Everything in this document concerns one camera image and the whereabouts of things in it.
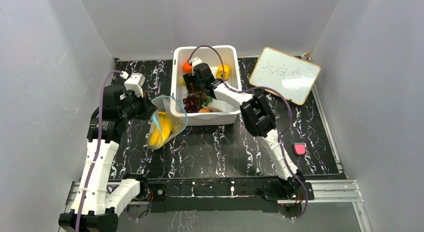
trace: grapes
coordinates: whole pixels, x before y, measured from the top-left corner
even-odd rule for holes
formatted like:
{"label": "grapes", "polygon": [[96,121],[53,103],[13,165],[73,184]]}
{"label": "grapes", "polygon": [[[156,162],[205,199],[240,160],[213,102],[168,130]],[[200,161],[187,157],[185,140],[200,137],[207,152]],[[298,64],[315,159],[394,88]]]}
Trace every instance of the grapes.
{"label": "grapes", "polygon": [[183,104],[185,105],[184,110],[187,113],[198,113],[199,112],[199,99],[200,95],[188,95],[187,98],[184,98],[182,100]]}

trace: clear plastic bag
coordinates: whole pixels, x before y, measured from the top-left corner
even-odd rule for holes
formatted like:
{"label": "clear plastic bag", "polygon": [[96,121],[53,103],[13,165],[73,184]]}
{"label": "clear plastic bag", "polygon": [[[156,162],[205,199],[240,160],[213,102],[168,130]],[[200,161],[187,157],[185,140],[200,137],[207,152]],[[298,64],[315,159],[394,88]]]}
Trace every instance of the clear plastic bag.
{"label": "clear plastic bag", "polygon": [[173,96],[158,96],[151,101],[157,111],[151,116],[152,123],[147,137],[147,147],[157,150],[181,133],[189,118],[184,108]]}

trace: banana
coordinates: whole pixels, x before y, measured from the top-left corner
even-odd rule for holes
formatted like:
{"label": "banana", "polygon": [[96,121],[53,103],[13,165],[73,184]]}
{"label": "banana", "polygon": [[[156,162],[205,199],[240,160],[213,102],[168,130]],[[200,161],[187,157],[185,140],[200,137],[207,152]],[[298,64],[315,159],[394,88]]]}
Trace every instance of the banana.
{"label": "banana", "polygon": [[171,134],[171,122],[168,116],[164,116],[164,122],[162,127],[162,139],[165,141]]}
{"label": "banana", "polygon": [[[163,116],[163,115],[160,115],[159,116],[160,117],[160,128],[162,129],[162,133],[163,133],[163,131],[164,131],[164,124],[165,124],[165,116]],[[159,136],[157,137],[157,141],[156,141],[156,146],[160,146],[160,145],[162,145],[162,141],[163,141],[163,135],[160,135],[159,134]]]}
{"label": "banana", "polygon": [[167,116],[167,113],[160,111],[159,113],[159,124],[162,129],[162,135],[159,131],[159,128],[153,123],[154,131],[149,140],[149,145],[151,147],[163,146],[163,141],[165,141],[171,134],[171,122]]}
{"label": "banana", "polygon": [[156,124],[155,124],[155,123],[152,123],[152,124],[153,124],[153,126],[154,126],[154,129],[153,129],[153,134],[151,135],[151,137],[150,137],[150,140],[149,140],[148,144],[149,144],[150,146],[154,147],[154,146],[156,146],[156,141],[158,140],[158,137],[159,137],[159,129],[158,129],[158,127],[156,126]]}

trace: floor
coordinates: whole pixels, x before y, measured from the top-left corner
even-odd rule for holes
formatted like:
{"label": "floor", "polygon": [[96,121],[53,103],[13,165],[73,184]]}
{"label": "floor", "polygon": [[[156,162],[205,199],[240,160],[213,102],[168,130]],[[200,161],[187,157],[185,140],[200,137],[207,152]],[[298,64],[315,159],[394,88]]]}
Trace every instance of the floor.
{"label": "floor", "polygon": [[[249,76],[257,57],[239,58],[243,89],[251,88]],[[146,76],[143,90],[151,98],[169,95],[172,60],[117,61],[116,70]],[[123,84],[114,77],[112,84]],[[287,109],[280,98],[266,93],[276,115],[277,129],[288,123]],[[327,137],[317,102],[311,92],[302,106],[291,104],[293,122],[283,137],[284,147],[305,175],[338,175],[339,170]],[[244,128],[240,118],[231,125],[187,127],[159,150],[146,147],[149,121],[133,120],[122,136],[110,179],[126,173],[144,173],[148,178],[213,178],[276,175],[264,149]],[[293,143],[305,143],[306,154],[296,156]]]}

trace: white wall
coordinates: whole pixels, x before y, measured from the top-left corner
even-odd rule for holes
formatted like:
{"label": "white wall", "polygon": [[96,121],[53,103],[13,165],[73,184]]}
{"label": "white wall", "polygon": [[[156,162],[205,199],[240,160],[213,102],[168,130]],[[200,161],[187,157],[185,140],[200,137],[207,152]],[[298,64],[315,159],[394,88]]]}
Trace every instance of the white wall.
{"label": "white wall", "polygon": [[312,51],[338,0],[82,0],[113,57],[172,58],[177,47],[230,44]]}
{"label": "white wall", "polygon": [[311,56],[375,232],[424,227],[423,15],[424,0],[340,0]]}
{"label": "white wall", "polygon": [[0,0],[0,224],[57,231],[113,58],[81,0]]}

